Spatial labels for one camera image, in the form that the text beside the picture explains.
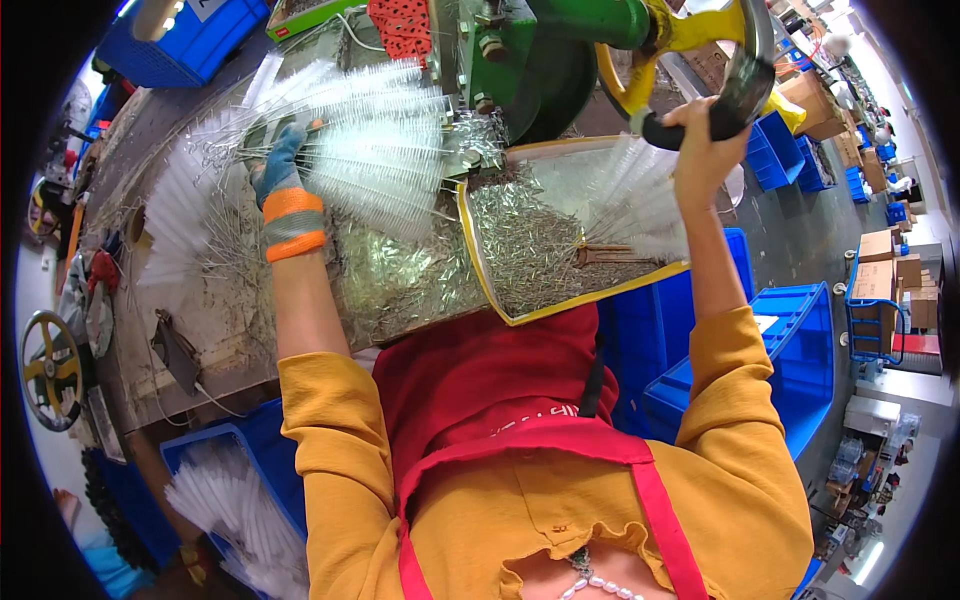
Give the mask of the person's left hand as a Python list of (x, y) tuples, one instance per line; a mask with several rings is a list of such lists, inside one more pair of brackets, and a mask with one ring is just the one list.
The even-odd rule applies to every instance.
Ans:
[(289, 177), (259, 175), (258, 166), (263, 162), (251, 170), (249, 180), (263, 215), (267, 262), (323, 248), (327, 235), (322, 199), (306, 190), (300, 173)]

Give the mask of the yellow press hand wheel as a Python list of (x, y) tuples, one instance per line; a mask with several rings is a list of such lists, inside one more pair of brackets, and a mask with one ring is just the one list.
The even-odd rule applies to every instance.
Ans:
[(733, 42), (718, 99), (709, 108), (713, 141), (734, 138), (765, 106), (775, 82), (774, 32), (765, 0), (729, 0), (722, 9), (679, 16), (666, 0), (638, 0), (646, 9), (647, 35), (629, 40), (635, 63), (627, 84), (618, 77), (611, 47), (596, 42), (599, 76), (608, 98), (629, 116), (630, 130), (663, 150), (678, 151), (684, 126), (667, 126), (649, 105), (656, 67), (664, 54), (698, 50), (712, 42)]

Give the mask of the white bottle brush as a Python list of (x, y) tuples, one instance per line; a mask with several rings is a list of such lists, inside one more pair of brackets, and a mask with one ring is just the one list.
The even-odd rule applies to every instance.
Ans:
[(363, 162), (397, 169), (429, 169), (443, 165), (446, 159), (458, 157), (461, 150), (444, 144), (422, 143), (414, 138), (346, 138), (324, 137), (308, 141), (298, 151), (312, 160)]

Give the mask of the pile of white bottle brushes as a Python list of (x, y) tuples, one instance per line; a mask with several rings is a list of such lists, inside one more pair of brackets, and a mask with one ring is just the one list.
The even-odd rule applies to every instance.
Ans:
[[(280, 78), (283, 63), (282, 53), (267, 54), (241, 102), (188, 126), (177, 139), (145, 200), (151, 243), (138, 285), (225, 279), (229, 272), (243, 276), (249, 265), (263, 262), (262, 217), (246, 196), (244, 177), (267, 159), (287, 124), (324, 121), (306, 142), (416, 138), (447, 148), (452, 101), (424, 81), (416, 59), (343, 71), (321, 57)], [(305, 189), (333, 213), (400, 241), (431, 236), (444, 164), (413, 170), (296, 158)]]

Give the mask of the yellow plastic bag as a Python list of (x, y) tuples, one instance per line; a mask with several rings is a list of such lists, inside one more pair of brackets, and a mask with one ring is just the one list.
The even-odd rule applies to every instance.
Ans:
[(799, 132), (800, 127), (808, 118), (808, 112), (800, 105), (790, 102), (786, 96), (774, 88), (767, 101), (760, 109), (759, 115), (778, 114), (792, 135)]

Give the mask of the brown cardboard carton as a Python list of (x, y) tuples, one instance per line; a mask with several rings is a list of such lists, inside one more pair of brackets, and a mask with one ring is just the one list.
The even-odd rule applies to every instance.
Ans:
[(814, 70), (801, 72), (775, 88), (790, 104), (804, 110), (803, 121), (794, 128), (794, 136), (825, 141), (848, 131), (848, 114), (834, 93)]

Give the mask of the green cardboard box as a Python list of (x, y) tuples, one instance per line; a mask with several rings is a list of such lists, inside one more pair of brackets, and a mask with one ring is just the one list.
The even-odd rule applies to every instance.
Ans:
[(369, 0), (275, 0), (266, 25), (266, 35), (275, 42), (321, 25)]

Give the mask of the blue plastic crate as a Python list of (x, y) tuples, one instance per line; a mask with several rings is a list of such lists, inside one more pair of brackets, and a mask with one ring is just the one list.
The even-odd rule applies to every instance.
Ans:
[[(166, 7), (159, 38), (137, 38), (137, 18)], [(269, 15), (266, 0), (126, 0), (93, 57), (139, 88), (201, 88)]]

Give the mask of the green press machine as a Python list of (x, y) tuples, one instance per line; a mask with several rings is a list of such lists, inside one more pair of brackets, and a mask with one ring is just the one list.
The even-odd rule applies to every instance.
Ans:
[(645, 0), (427, 0), (430, 76), (456, 108), (498, 114), (510, 146), (558, 138), (594, 95), (596, 44), (653, 37)]

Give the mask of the red dotted cloth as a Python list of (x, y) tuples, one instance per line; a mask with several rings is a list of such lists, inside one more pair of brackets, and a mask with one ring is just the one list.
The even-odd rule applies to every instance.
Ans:
[(366, 14), (392, 60), (415, 58), (426, 68), (432, 51), (429, 0), (367, 0)]

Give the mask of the heap of loose metal tubes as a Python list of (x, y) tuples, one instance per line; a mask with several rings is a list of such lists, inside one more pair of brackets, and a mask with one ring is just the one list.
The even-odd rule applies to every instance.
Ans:
[(334, 212), (325, 255), (333, 297), (353, 352), (489, 307), (474, 271), (453, 194), (438, 196), (431, 237), (410, 243)]

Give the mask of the blue plastic bin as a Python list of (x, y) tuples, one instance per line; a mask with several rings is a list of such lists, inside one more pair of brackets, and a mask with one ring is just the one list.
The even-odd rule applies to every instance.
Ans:
[[(800, 458), (834, 399), (832, 291), (826, 282), (761, 290), (751, 301), (754, 319), (773, 363), (772, 403), (787, 449)], [(643, 391), (641, 408), (650, 438), (672, 445), (690, 404), (690, 359)]]
[(690, 354), (695, 325), (689, 270), (597, 303), (604, 360), (618, 385), (611, 410), (613, 426), (630, 435), (673, 444), (683, 409), (654, 403), (646, 388)]

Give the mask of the stack of brown cartons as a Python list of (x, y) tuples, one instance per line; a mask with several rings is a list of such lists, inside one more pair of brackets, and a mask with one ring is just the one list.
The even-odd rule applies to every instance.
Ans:
[(918, 254), (894, 258), (894, 283), (904, 331), (936, 330), (939, 288)]

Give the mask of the blue crate of white brushes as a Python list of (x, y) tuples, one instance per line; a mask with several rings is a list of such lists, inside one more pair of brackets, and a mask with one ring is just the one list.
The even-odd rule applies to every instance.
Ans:
[(305, 487), (282, 420), (275, 399), (162, 442), (164, 497), (258, 600), (307, 600)]

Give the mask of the person's body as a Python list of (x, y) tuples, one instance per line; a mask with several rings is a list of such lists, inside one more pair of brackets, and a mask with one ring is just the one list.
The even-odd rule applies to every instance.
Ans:
[(304, 480), (310, 600), (521, 600), (530, 562), (595, 543), (678, 599), (785, 600), (813, 552), (804, 486), (749, 306), (698, 318), (675, 444), (579, 405), (594, 306), (510, 328), (474, 314), (381, 352), (279, 361)]

